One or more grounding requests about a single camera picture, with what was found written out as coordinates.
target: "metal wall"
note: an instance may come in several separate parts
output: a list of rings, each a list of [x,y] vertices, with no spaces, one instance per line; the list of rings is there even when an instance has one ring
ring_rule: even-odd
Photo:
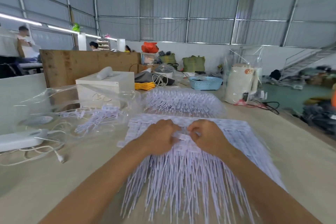
[[[97,0],[100,29],[127,40],[320,48],[335,0]]]
[[[71,28],[70,7],[74,21],[88,34],[97,34],[94,0],[0,0],[0,13],[28,18],[54,26]],[[22,22],[0,18],[1,26],[18,30]],[[71,34],[28,25],[31,36],[42,48],[70,50],[74,47]]]

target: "blue plastic basket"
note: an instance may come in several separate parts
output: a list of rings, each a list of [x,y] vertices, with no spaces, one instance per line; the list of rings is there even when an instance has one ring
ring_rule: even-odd
[[[196,90],[219,90],[223,79],[217,77],[202,77],[202,81],[196,81],[197,76],[189,77],[190,86]]]

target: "fluorescent light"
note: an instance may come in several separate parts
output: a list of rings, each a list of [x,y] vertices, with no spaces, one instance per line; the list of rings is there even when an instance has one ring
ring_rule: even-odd
[[[61,31],[65,31],[65,32],[70,32],[70,33],[74,33],[74,34],[79,34],[79,32],[70,30],[70,29],[66,29],[66,28],[59,28],[59,27],[54,27],[54,26],[50,26],[47,25],[48,28],[53,28],[53,29],[57,29],[57,30],[61,30]]]
[[[86,34],[86,33],[85,33],[85,35],[89,36],[89,37],[100,38],[100,36],[97,36],[97,35],[89,35],[89,34]]]
[[[18,17],[13,17],[13,16],[9,16],[9,15],[6,15],[6,14],[0,14],[0,17],[10,19],[10,20],[15,20],[15,21],[22,21],[22,22],[34,24],[34,25],[37,25],[37,26],[42,26],[42,24],[39,23],[39,22],[30,21],[30,20],[26,20],[26,19],[22,19],[22,18],[18,18]]]

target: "white cardboard box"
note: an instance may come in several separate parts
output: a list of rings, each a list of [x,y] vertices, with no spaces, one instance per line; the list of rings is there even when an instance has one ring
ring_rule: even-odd
[[[120,107],[120,101],[118,98],[113,99],[113,93],[135,90],[134,72],[113,71],[113,74],[104,80],[99,80],[96,73],[76,80],[78,99],[82,107],[100,108],[104,103]],[[102,92],[110,92],[111,94],[105,96]]]

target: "staircase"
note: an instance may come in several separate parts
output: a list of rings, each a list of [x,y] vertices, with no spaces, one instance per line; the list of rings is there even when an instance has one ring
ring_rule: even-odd
[[[336,42],[321,48],[320,50],[313,50],[304,55],[299,55],[301,52],[294,54],[286,59],[283,70],[281,71],[281,78],[283,80],[289,76],[298,74],[299,71],[309,66],[310,64],[321,60],[329,55],[336,53]]]

